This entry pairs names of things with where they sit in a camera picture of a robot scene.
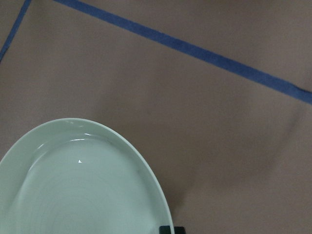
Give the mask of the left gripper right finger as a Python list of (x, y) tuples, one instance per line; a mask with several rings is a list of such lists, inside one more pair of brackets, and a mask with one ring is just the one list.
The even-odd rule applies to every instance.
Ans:
[(185, 228), (182, 226), (175, 226), (174, 232), (175, 234), (185, 234)]

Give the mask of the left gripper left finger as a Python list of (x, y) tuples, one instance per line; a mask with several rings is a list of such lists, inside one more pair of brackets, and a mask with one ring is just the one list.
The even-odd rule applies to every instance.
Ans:
[(170, 226), (160, 226), (159, 227), (159, 234), (171, 234), (171, 227)]

